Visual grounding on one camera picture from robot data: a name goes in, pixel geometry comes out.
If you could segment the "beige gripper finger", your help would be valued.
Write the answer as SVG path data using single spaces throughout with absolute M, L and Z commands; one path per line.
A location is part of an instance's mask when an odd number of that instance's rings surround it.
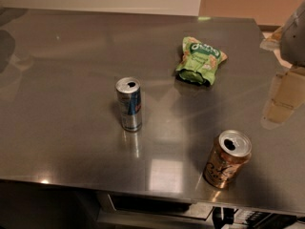
M 261 41 L 260 48 L 266 51 L 279 50 L 282 33 L 283 33 L 283 28 L 279 27 Z
M 284 124 L 305 103 L 305 68 L 276 73 L 263 108 L 261 125 L 271 130 Z

